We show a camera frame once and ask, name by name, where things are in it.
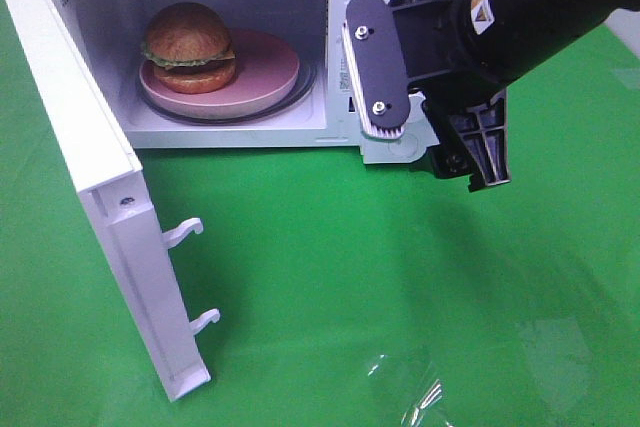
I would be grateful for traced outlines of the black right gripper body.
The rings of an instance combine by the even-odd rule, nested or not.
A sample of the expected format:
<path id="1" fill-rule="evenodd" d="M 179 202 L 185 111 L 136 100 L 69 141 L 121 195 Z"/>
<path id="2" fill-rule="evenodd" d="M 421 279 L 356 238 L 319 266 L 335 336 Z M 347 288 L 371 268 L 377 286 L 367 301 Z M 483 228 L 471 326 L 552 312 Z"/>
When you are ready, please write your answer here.
<path id="1" fill-rule="evenodd" d="M 510 78 L 500 60 L 505 8 L 496 0 L 391 0 L 409 88 L 434 120 L 489 102 Z"/>

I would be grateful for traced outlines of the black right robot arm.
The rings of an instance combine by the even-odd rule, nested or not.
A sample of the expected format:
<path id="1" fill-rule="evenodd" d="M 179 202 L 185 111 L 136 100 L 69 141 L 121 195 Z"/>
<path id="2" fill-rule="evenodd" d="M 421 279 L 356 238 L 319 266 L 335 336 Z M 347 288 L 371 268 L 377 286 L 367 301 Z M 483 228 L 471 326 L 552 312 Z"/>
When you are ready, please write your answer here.
<path id="1" fill-rule="evenodd" d="M 510 180 L 507 87 L 639 0 L 391 0 L 409 88 L 438 144 L 433 174 L 471 190 Z"/>

